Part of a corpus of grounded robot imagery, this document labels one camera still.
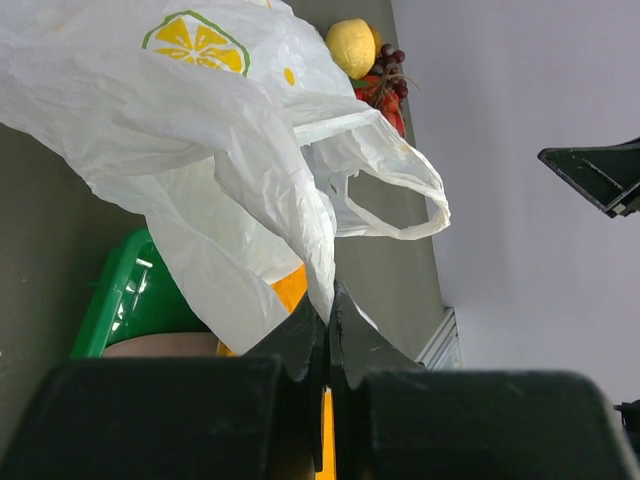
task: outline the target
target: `white trim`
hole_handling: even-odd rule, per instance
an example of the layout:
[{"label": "white trim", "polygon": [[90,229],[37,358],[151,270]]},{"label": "white trim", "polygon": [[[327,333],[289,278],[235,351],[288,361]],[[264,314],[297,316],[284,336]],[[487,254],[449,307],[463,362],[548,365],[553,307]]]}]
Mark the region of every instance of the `white trim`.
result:
[{"label": "white trim", "polygon": [[422,349],[416,362],[421,362],[430,370],[462,368],[462,355],[458,340],[458,327],[453,308],[445,311],[444,320]]}]

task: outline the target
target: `red fruit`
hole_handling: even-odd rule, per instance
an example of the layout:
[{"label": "red fruit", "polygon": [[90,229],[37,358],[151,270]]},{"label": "red fruit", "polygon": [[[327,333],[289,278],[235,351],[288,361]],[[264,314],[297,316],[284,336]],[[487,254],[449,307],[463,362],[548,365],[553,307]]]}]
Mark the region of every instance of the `red fruit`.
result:
[{"label": "red fruit", "polygon": [[378,83],[380,83],[380,77],[377,75],[367,75],[366,77],[363,77],[361,80],[369,84],[365,88],[376,87]]},{"label": "red fruit", "polygon": [[393,52],[395,51],[396,49],[390,43],[385,43],[380,48],[380,53],[382,54],[383,57],[390,57],[391,55],[393,55]]},{"label": "red fruit", "polygon": [[407,58],[407,56],[402,50],[396,50],[395,52],[393,52],[393,58],[396,59],[396,62],[402,63],[404,62],[404,59]]},{"label": "red fruit", "polygon": [[402,113],[398,111],[394,115],[396,116],[396,130],[404,138],[404,118],[402,118]]},{"label": "red fruit", "polygon": [[400,107],[400,99],[395,92],[387,93],[384,97],[384,108],[391,113],[396,113]]},{"label": "red fruit", "polygon": [[398,128],[398,117],[396,116],[395,113],[391,113],[391,112],[382,112],[382,114],[384,115],[384,118],[386,118],[388,120],[388,122],[393,126],[393,128],[397,129]]},{"label": "red fruit", "polygon": [[409,95],[409,89],[406,86],[396,85],[395,91],[398,94],[398,97],[400,97],[400,100],[403,100],[407,95]]},{"label": "red fruit", "polygon": [[369,70],[369,75],[376,75],[378,77],[383,73],[384,73],[384,67],[378,64],[375,64],[373,67],[371,67],[371,70]]}]

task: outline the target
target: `white wall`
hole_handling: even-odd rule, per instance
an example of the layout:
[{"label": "white wall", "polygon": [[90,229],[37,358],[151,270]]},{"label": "white wall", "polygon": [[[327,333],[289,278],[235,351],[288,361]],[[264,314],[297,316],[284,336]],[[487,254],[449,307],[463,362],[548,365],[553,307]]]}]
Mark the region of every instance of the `white wall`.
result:
[{"label": "white wall", "polygon": [[637,0],[395,0],[465,364],[561,368],[640,398],[640,214],[611,220],[536,159],[640,136]]}]

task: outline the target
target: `yellow object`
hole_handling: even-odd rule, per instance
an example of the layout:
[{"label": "yellow object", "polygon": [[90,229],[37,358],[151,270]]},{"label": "yellow object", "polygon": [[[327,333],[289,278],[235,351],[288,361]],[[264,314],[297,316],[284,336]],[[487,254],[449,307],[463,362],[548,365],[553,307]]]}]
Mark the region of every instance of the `yellow object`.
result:
[{"label": "yellow object", "polygon": [[380,32],[373,25],[369,24],[369,29],[371,30],[371,35],[373,35],[373,41],[376,44],[376,57],[380,55],[380,49],[382,48],[382,37],[380,36]]},{"label": "yellow object", "polygon": [[331,392],[324,394],[322,408],[324,409],[322,436],[322,471],[316,473],[316,480],[335,480],[336,478],[336,449],[333,439],[333,398]]},{"label": "yellow object", "polygon": [[359,18],[333,25],[327,34],[327,46],[333,61],[356,80],[369,73],[376,59],[376,42],[371,29]]},{"label": "yellow object", "polygon": [[246,75],[249,53],[231,35],[196,12],[168,16],[142,48],[175,60]]},{"label": "yellow object", "polygon": [[307,291],[307,274],[304,265],[291,275],[271,285],[271,288],[276,292],[287,312],[293,312]]},{"label": "yellow object", "polygon": [[293,72],[291,71],[290,68],[284,69],[284,78],[287,80],[287,83],[292,87],[295,85],[296,77],[293,75]]}]

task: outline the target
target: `grape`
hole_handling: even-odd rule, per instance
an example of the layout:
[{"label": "grape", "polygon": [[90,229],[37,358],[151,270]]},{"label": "grape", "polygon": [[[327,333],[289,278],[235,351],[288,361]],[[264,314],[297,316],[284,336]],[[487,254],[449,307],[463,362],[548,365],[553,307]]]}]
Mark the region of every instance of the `grape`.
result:
[{"label": "grape", "polygon": [[373,67],[371,67],[371,70],[369,71],[369,75],[376,75],[376,76],[380,76],[384,73],[384,68],[382,67],[382,65],[379,64],[375,64]]},{"label": "grape", "polygon": [[380,48],[380,53],[382,54],[383,57],[390,57],[391,55],[393,55],[393,52],[395,51],[396,49],[390,43],[385,43]]},{"label": "grape", "polygon": [[398,97],[400,98],[400,100],[402,100],[403,98],[407,98],[407,95],[409,95],[409,89],[407,87],[396,85],[394,90],[396,92],[396,95],[398,95]]},{"label": "grape", "polygon": [[402,50],[396,50],[395,52],[393,52],[393,58],[396,59],[396,62],[402,63],[404,62],[406,55]]}]

